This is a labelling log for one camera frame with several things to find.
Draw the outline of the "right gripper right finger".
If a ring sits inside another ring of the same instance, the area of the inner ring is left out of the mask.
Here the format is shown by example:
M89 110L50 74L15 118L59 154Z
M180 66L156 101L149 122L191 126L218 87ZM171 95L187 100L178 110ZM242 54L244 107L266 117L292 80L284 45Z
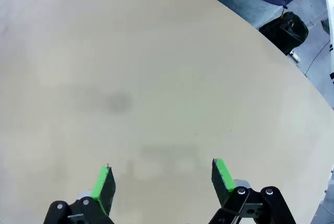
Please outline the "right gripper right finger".
M212 160L211 181L221 207L210 223L240 223L249 218L254 223L295 223L280 190L268 186L256 192L237 186L222 159Z

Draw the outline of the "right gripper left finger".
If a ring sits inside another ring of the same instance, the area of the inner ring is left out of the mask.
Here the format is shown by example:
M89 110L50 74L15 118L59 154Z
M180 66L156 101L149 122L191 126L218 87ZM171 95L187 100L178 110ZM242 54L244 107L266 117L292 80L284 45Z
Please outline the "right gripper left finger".
M88 195L72 204L54 201L50 204L44 223L113 223L109 217L116 184L110 166L102 167Z

